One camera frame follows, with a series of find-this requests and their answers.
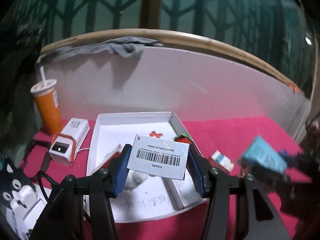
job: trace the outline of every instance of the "black cable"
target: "black cable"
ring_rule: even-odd
[[[50,182],[51,186],[52,185],[59,185],[58,182],[56,182],[53,178],[51,178],[48,174],[46,174],[44,171],[38,171],[37,172],[37,178],[38,178],[38,183],[39,183],[39,187],[41,189],[42,195],[44,196],[45,200],[47,201],[47,203],[49,202],[49,198],[47,196],[47,193],[44,190],[44,186],[42,184],[42,177],[45,178],[48,182]],[[91,218],[88,215],[88,213],[83,210],[84,212],[84,217],[85,219],[88,221],[88,223],[91,225]]]
[[[47,193],[44,190],[43,184],[42,184],[42,180],[41,178],[44,177],[48,182],[51,183],[51,185],[58,185],[58,183],[51,178],[48,174],[46,174],[44,171],[38,171],[37,172],[37,178],[38,178],[38,183],[39,183],[39,187],[41,189],[42,195],[44,196],[45,200],[48,202],[49,198],[47,196]]]

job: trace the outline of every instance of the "small white box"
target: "small white box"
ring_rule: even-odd
[[[235,165],[233,162],[225,155],[221,154],[218,150],[211,155],[211,158],[219,163],[223,168],[225,168],[228,172],[231,172]]]
[[[88,120],[71,118],[51,145],[51,158],[58,163],[72,166],[89,129]]]

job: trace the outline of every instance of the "white wall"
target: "white wall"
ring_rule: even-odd
[[[174,111],[182,121],[266,115],[290,136],[310,101],[273,77],[219,57],[145,47],[139,61],[107,52],[45,66],[57,78],[63,119],[100,113]]]

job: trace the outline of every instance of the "orange cup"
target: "orange cup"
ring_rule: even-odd
[[[56,79],[47,79],[35,84],[30,90],[50,134],[59,133],[63,128],[56,83]]]

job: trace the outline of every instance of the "white tray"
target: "white tray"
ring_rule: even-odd
[[[189,134],[173,112],[99,114],[93,129],[87,176],[119,144],[133,144],[136,134],[149,136],[151,131],[162,133],[161,139],[172,139],[178,134]],[[149,177],[132,191],[123,191],[110,199],[115,222],[129,223],[158,220],[185,212],[203,201],[179,210],[166,179]],[[89,211],[89,197],[86,196]]]

